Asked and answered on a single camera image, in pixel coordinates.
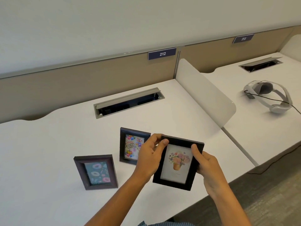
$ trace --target teal picture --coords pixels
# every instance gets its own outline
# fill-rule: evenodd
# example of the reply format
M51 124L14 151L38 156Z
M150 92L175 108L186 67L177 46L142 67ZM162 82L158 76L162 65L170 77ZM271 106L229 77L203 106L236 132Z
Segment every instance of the teal picture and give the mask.
M106 162L85 163L91 185L111 183Z

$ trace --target black cable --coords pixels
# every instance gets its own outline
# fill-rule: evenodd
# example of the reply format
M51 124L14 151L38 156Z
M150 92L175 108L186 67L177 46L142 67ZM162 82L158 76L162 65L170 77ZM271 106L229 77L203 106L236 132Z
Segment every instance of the black cable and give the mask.
M276 100L276 99L272 99L272 98L267 98L267 97L264 97L264 96L261 96L261 95L258 95L258 94L252 94L252 93L248 93L246 90L244 91L246 94L250 94L250 95L254 95L254 96L258 96L258 97L262 97L262 98L266 98L266 99L270 99L270 100L273 100L273 101L278 101L278 102L284 102L284 103L287 103L287 104L289 104L288 102L285 102L285 101L281 101L281 100ZM292 107L298 112L298 113L300 113L299 112L299 110L298 109L296 109L296 107L295 106L293 106L292 105Z
M290 154L290 153L293 153L295 150L297 150L299 147L301 147L301 145L299 145L298 147L296 147L294 150L284 154L283 156L281 156L279 159L277 159L275 162L271 163L264 171L262 171L261 173L248 173L247 174L250 174L250 175L262 175L264 172L266 172L274 163L278 162L280 159L282 159L284 156Z

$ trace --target desk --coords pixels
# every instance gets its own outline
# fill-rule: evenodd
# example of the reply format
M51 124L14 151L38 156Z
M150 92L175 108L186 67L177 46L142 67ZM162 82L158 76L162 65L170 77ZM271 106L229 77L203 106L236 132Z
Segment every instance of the desk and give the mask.
M165 99L95 118L93 104L158 87ZM120 127L205 143L230 182L254 165L176 80L61 108L35 121L0 124L2 225L82 226L117 189L86 191L74 156L112 154L119 187L135 166L119 162ZM206 197L201 175L191 191L146 184L122 225L167 220Z
M282 64L248 73L239 65L268 57L282 57ZM301 63L281 53L217 68L204 73L236 105L236 113L223 130L241 146L241 150L258 166L301 140L301 115L291 108L284 114L273 114L255 99L248 99L243 87L253 80L268 80L287 88L293 105L301 111ZM275 93L265 95L279 99Z

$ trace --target blue shirt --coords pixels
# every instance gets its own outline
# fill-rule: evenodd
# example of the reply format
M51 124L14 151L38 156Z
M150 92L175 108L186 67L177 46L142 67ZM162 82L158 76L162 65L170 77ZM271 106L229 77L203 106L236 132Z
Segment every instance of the blue shirt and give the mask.
M147 225L145 224L144 221L142 221L138 226L194 226L194 225L191 223L176 223L176 222L168 222L168 221Z

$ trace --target cubicle partition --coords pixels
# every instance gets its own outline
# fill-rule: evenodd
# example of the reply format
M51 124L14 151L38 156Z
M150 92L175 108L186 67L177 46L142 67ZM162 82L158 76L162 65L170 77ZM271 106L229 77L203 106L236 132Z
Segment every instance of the cubicle partition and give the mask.
M278 51L301 26L255 33L252 40L232 44L234 37L175 45L176 55L148 60L149 51L79 61L16 73L0 79L0 123L34 120L65 106L173 79L180 58L198 71Z

